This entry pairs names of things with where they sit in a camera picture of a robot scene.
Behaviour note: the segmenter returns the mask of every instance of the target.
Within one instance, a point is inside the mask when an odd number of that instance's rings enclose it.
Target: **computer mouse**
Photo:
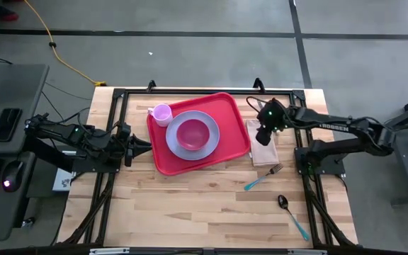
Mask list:
[[[1,178],[4,191],[14,192],[20,188],[23,169],[23,162],[19,160],[12,161],[4,167]]]

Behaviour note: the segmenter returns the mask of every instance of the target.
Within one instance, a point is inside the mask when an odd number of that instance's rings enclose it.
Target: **yellow cable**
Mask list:
[[[31,8],[31,10],[33,10],[33,12],[35,13],[35,15],[37,15],[37,17],[39,18],[40,22],[42,22],[45,30],[48,33],[48,36],[50,37],[50,42],[51,43],[55,43],[53,40],[53,37],[51,36],[50,30],[48,29],[47,25],[45,25],[45,22],[43,22],[42,17],[40,17],[39,13],[34,9],[34,7],[32,7],[29,3],[28,0],[24,0],[25,3],[29,6],[29,8]],[[88,79],[90,82],[92,82],[95,86],[106,86],[106,82],[105,81],[94,81],[93,79],[89,78],[89,76],[83,74],[82,72],[80,72],[79,70],[73,68],[73,66],[71,66],[70,64],[67,64],[64,60],[62,60],[60,58],[60,56],[57,54],[56,52],[56,45],[55,46],[50,46],[57,58],[57,60],[59,60],[64,66],[69,67],[70,69],[74,70],[75,72],[77,72],[78,74],[80,74],[81,76],[83,76],[84,78]]]

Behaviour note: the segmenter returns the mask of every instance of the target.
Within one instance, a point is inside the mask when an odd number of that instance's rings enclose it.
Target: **beige napkin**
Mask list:
[[[251,158],[253,166],[265,166],[269,164],[279,164],[278,153],[276,153],[275,142],[273,138],[267,146],[263,146],[256,140],[258,128],[261,126],[258,120],[247,120],[246,128],[251,143]]]

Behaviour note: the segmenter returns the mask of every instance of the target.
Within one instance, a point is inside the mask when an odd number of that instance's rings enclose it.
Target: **fork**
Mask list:
[[[261,176],[259,177],[257,180],[253,181],[252,183],[248,184],[245,186],[244,190],[249,191],[251,188],[253,188],[253,186],[255,186],[258,182],[264,180],[267,176],[271,175],[271,174],[276,174],[278,173],[278,171],[280,171],[283,168],[283,164],[279,163],[277,165],[275,165],[274,167],[272,167],[268,173],[265,176]]]

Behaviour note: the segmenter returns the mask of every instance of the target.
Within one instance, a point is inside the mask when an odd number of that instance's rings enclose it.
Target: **teal handle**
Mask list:
[[[249,191],[253,186],[255,186],[258,182],[262,181],[265,178],[265,176],[262,176],[261,178],[258,178],[257,180],[253,181],[252,183],[248,184],[245,186],[245,190]]]
[[[302,228],[302,226],[300,226],[300,224],[298,223],[298,221],[294,218],[294,216],[289,212],[290,216],[292,217],[295,226],[297,226],[298,230],[300,231],[300,234],[302,234],[302,237],[305,241],[309,241],[310,240],[310,236],[308,235],[308,233],[306,233],[306,231]]]

